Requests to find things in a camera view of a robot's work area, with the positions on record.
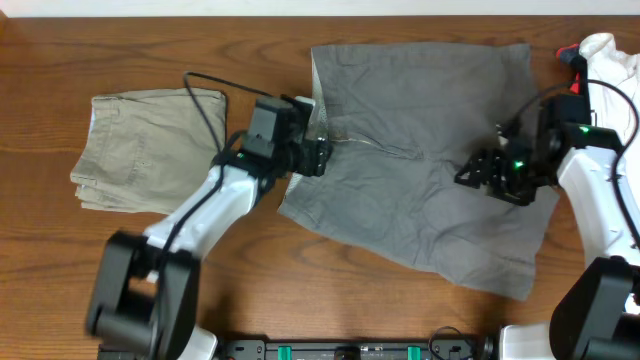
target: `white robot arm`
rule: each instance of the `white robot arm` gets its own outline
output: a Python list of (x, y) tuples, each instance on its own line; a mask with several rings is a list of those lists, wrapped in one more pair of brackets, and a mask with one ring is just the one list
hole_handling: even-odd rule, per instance
[[(324, 173), (330, 144), (306, 137), (317, 114), (314, 105), (302, 97), (259, 98), (249, 130), (231, 136), (204, 184), (184, 204), (142, 236), (112, 236), (87, 316), (91, 335), (147, 359), (213, 357), (216, 337), (195, 326), (200, 263), (276, 178)], [(232, 150), (240, 136), (242, 146)], [(129, 289), (133, 277), (155, 282), (156, 295)]]
[[(558, 182), (571, 201), (578, 223), (587, 266), (597, 258), (614, 256), (624, 258), (630, 265), (640, 265), (640, 251), (615, 200), (611, 186), (611, 164), (615, 156), (615, 151), (610, 149), (590, 146), (584, 149), (572, 148), (558, 170)], [(624, 160), (619, 163), (618, 173), (620, 174), (618, 184), (623, 199), (629, 213), (638, 224), (640, 213), (625, 176)], [(601, 290), (600, 296), (615, 297), (615, 294)], [(588, 296), (584, 296), (576, 306), (588, 303), (589, 300)], [(612, 307), (610, 310), (614, 314), (616, 312), (620, 314), (623, 310), (620, 306), (624, 306), (624, 302), (618, 301), (617, 304), (614, 302), (607, 305)], [(510, 325), (503, 328), (499, 339), (499, 359), (555, 360), (550, 342), (550, 326), (550, 322), (544, 322), (532, 325)]]

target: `gray cloth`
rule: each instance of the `gray cloth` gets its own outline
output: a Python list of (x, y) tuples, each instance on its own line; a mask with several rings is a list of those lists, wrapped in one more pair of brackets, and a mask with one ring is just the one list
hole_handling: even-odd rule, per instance
[[(558, 196), (518, 207), (453, 183), (535, 94), (528, 45), (323, 46), (312, 51), (334, 153), (279, 212), (449, 281), (524, 300)], [(534, 111), (523, 119), (533, 135)]]

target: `cable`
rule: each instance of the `cable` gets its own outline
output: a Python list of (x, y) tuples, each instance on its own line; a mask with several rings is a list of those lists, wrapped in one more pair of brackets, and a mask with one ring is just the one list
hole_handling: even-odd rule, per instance
[[(202, 108), (202, 105), (200, 105), (200, 102), (198, 101), (198, 99), (196, 98), (196, 96), (193, 93), (193, 89), (191, 88), (191, 85), (189, 84), (189, 76), (193, 76), (193, 77), (198, 77), (201, 79), (206, 79), (206, 80), (210, 80), (210, 81), (215, 81), (221, 84), (225, 84), (225, 85), (229, 85), (235, 88), (238, 88), (240, 90), (244, 90), (244, 91), (248, 91), (254, 94), (258, 94), (258, 95), (262, 95), (262, 96), (268, 96), (268, 97), (273, 97), (273, 95), (264, 92), (262, 90), (258, 90), (258, 89), (254, 89), (254, 88), (250, 88), (248, 86), (244, 86), (241, 84), (237, 84), (234, 83), (232, 81), (228, 81), (228, 80), (224, 80), (224, 79), (220, 79), (217, 78), (215, 76), (211, 76), (211, 75), (207, 75), (207, 74), (202, 74), (202, 73), (198, 73), (198, 72), (194, 72), (194, 71), (187, 71), (182, 75), (182, 81), (184, 82), (184, 87), (185, 89), (187, 89), (187, 92), (189, 93), (189, 96), (191, 97), (191, 100), (193, 101), (193, 104), (196, 106), (196, 108), (198, 109), (198, 112), (200, 113), (200, 115), (202, 116), (202, 119), (204, 120), (204, 122), (207, 125), (207, 128), (209, 129), (209, 132), (211, 133), (211, 137), (213, 138), (213, 141), (216, 145), (216, 150), (218, 152), (220, 152), (220, 144), (222, 143), (218, 137), (216, 136), (215, 132), (213, 131), (213, 126), (211, 126), (211, 121), (209, 121), (209, 118), (207, 117), (207, 114), (204, 112), (204, 109)], [(225, 107), (225, 119), (229, 118), (229, 107)], [(227, 129), (227, 123), (226, 120), (223, 121), (223, 125), (224, 125), (224, 138), (227, 138), (227, 133), (228, 133), (228, 129)]]
[(437, 352), (433, 351), (433, 338), (435, 338), (436, 336), (438, 336), (438, 334), (442, 331), (442, 330), (451, 330), (454, 332), (457, 332), (458, 335), (460, 335), (462, 337), (462, 340), (467, 343), (467, 345), (469, 345), (469, 347), (471, 348), (471, 356), (466, 357), (466, 358), (462, 358), (460, 360), (467, 360), (467, 359), (471, 359), (473, 358), (474, 355), (474, 345), (471, 344), (471, 342), (469, 340), (467, 340), (464, 335), (462, 335), (462, 333), (460, 332), (460, 330), (454, 328), (453, 326), (443, 326), (441, 328), (439, 328), (438, 330), (436, 330), (436, 332), (433, 333), (433, 335), (431, 335), (431, 337), (429, 338), (429, 351), (431, 352), (431, 355), (433, 355), (435, 358), (437, 358), (438, 360), (445, 360), (442, 356), (440, 356)]
[(616, 94), (620, 95), (626, 102), (627, 104), (629, 104), (629, 107), (631, 107), (631, 111), (633, 112), (633, 116), (635, 119), (635, 128), (633, 129), (633, 134), (631, 134), (631, 137), (629, 138), (629, 140), (626, 142), (626, 144), (624, 144), (622, 146), (622, 149), (617, 153), (617, 156), (615, 157), (615, 159), (613, 160), (613, 163), (611, 165), (611, 184), (613, 185), (613, 193), (616, 197), (616, 201), (618, 202), (618, 206), (620, 207), (620, 211), (622, 212), (622, 216), (624, 217), (625, 222), (627, 223), (627, 226), (629, 227), (629, 231), (631, 232), (631, 237), (633, 238), (633, 241), (636, 244), (636, 247), (638, 248), (638, 250), (640, 250), (640, 235), (638, 234), (638, 229), (635, 226), (635, 223), (633, 222), (633, 219), (631, 218), (631, 214), (629, 214), (629, 210), (627, 209), (626, 204), (624, 203), (624, 199), (622, 198), (622, 192), (620, 191), (620, 184), (618, 184), (618, 179), (620, 178), (620, 175), (618, 174), (618, 164), (620, 163), (620, 160), (622, 159), (622, 157), (624, 156), (624, 153), (627, 151), (627, 149), (629, 148), (629, 146), (633, 143), (633, 141), (635, 140), (636, 135), (638, 134), (638, 127), (640, 127), (640, 115), (638, 115), (638, 109), (635, 107), (635, 105), (633, 104), (633, 101), (629, 98), (629, 96), (627, 96), (627, 94), (625, 94), (624, 92), (622, 92), (622, 90), (618, 89), (617, 87), (604, 82), (604, 81), (600, 81), (600, 80), (594, 80), (594, 79), (579, 79), (579, 80), (573, 80), (573, 81), (567, 81), (564, 83), (560, 83), (557, 85), (553, 85), (551, 87), (548, 87), (544, 90), (542, 90), (541, 92), (539, 92), (536, 96), (534, 96), (533, 98), (531, 98), (531, 100), (529, 100), (528, 102), (526, 102), (515, 114), (515, 116), (513, 117), (513, 119), (515, 121), (520, 121), (520, 116), (531, 106), (533, 105), (536, 101), (542, 99), (543, 97), (547, 96), (548, 94), (550, 94), (553, 91), (562, 89), (562, 88), (566, 88), (569, 87), (573, 84), (596, 84), (596, 85), (600, 85), (603, 86), (605, 88), (608, 88), (610, 90), (613, 90)]
[[(226, 151), (229, 151), (233, 146), (233, 144), (235, 144), (236, 141), (238, 141), (238, 139), (245, 133), (246, 133), (246, 130), (240, 130), (240, 131), (236, 131), (233, 135), (231, 135), (231, 137), (229, 138), (229, 141), (224, 146), (224, 149), (222, 150), (222, 152), (224, 153)], [(191, 217), (191, 215), (193, 215), (193, 213), (195, 213), (198, 210), (198, 208), (202, 206), (202, 204), (207, 202), (207, 200), (209, 200), (209, 198), (211, 198), (213, 194), (215, 194), (218, 190), (220, 190), (220, 188), (222, 187), (223, 179), (224, 179), (224, 164), (220, 166), (220, 176), (218, 176), (218, 180), (216, 181), (215, 185), (211, 188), (211, 190), (209, 190), (209, 192), (207, 192), (205, 196), (203, 196), (197, 203), (195, 203), (195, 205), (193, 205), (191, 209), (189, 209), (182, 216), (182, 218), (180, 218), (180, 220), (176, 222), (173, 228), (171, 228), (171, 232), (167, 237), (167, 241), (164, 243), (164, 246), (162, 247), (161, 258), (169, 252), (169, 249), (171, 248), (171, 244), (173, 244), (173, 241), (178, 236), (180, 229), (182, 229), (182, 227), (187, 222), (189, 217)]]

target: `khaki pants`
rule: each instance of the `khaki pants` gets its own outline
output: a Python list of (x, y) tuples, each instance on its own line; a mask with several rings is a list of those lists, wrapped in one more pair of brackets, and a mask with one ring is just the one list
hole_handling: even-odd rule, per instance
[[(194, 89), (224, 144), (226, 99)], [(185, 89), (96, 96), (87, 145), (71, 172), (82, 207), (169, 214), (205, 180), (216, 155)]]

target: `wooden table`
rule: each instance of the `wooden table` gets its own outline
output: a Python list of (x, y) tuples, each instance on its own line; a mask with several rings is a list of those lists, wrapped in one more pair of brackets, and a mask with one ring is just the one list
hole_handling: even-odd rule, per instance
[[(90, 99), (181, 87), (189, 69), (271, 93), (310, 95), (310, 47), (340, 43), (528, 42), (539, 86), (567, 80), (557, 48), (610, 31), (640, 52), (637, 17), (10, 19), (0, 45), (0, 357), (94, 359), (83, 331), (105, 240), (160, 217), (83, 210), (69, 173)], [(198, 83), (215, 88), (215, 84)], [(253, 98), (229, 89), (230, 131)], [(569, 202), (558, 204), (523, 303), (456, 287), (278, 215), (286, 182), (235, 224), (207, 258), (200, 324), (271, 339), (426, 338), (544, 321), (583, 270)]]

